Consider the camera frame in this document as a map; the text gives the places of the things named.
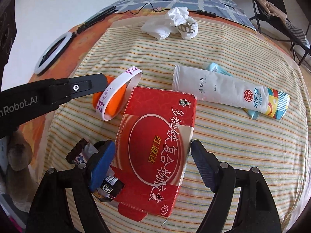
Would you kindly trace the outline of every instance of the red medicine box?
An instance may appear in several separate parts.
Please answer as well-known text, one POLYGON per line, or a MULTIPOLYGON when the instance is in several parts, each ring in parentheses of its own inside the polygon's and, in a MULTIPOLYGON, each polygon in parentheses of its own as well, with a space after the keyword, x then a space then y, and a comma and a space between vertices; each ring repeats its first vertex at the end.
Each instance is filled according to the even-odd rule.
POLYGON ((112 163, 124 188, 115 198, 120 214, 141 221, 169 217, 187 165, 196 97, 135 87, 116 138, 112 163))

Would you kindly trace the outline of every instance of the brown plush toy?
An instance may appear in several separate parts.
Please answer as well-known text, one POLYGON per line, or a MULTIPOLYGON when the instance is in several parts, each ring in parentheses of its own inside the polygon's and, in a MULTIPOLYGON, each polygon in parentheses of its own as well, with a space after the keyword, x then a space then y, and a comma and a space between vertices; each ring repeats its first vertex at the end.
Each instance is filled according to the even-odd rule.
POLYGON ((6 193, 18 209, 29 212, 38 185, 32 180, 28 169, 32 159, 31 146, 19 130, 10 137, 7 158, 6 193))

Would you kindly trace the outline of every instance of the light blue tube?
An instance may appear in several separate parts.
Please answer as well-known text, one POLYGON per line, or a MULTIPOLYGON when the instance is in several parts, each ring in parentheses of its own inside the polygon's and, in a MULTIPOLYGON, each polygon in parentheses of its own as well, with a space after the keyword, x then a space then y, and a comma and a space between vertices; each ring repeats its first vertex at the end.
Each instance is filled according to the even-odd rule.
MULTIPOLYGON (((204 68, 207 71, 211 71, 211 72, 215 72, 218 74, 225 74, 228 76, 233 77, 232 74, 228 73, 225 69, 223 69, 220 65, 217 65, 216 63, 211 63, 210 65, 208 65, 206 68, 204 68)), ((249 109, 244 109, 247 114, 249 114, 249 116, 256 120, 258 118, 259 112, 258 111, 254 111, 254 110, 249 110, 249 109)))

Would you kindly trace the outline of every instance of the screw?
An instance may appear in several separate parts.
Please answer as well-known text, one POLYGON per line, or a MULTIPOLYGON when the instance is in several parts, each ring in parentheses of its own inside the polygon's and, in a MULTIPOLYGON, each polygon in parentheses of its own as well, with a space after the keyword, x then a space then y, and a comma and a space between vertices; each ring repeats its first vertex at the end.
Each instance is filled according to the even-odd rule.
POLYGON ((220 163, 220 167, 221 167, 221 168, 228 168, 228 166, 229 166, 229 165, 228 165, 226 162, 221 162, 221 163, 220 163))
POLYGON ((253 168, 252 168, 252 171, 253 171, 254 173, 259 173, 259 169, 258 169, 257 167, 253 167, 253 168))
POLYGON ((79 165, 78 165, 78 168, 79 169, 84 169, 86 167, 86 163, 80 163, 79 165))
POLYGON ((55 171, 55 168, 51 167, 50 169, 47 170, 48 174, 52 174, 55 171))
POLYGON ((78 90, 79 90, 79 85, 77 85, 77 84, 74 85, 74 86, 73 86, 73 90, 74 90, 74 91, 78 91, 78 90))

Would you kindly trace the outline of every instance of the orange object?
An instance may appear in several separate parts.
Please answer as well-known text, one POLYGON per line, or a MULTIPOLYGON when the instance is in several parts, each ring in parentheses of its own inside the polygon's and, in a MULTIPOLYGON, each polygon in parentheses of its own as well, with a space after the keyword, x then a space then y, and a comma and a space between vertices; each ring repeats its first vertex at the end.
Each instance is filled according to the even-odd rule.
MULTIPOLYGON (((114 77, 108 76, 108 75, 106 75, 106 78, 107 78, 108 85, 112 83, 112 81, 115 79, 114 77)), ((116 115, 117 110, 119 109, 119 106, 122 103, 123 97, 125 95, 125 91, 126 91, 126 84, 124 84, 111 98, 105 110, 106 114, 110 116, 116 115)), ((92 104, 93 104, 94 109, 96 109, 97 103, 102 94, 103 92, 98 92, 98 93, 93 94, 92 104)))

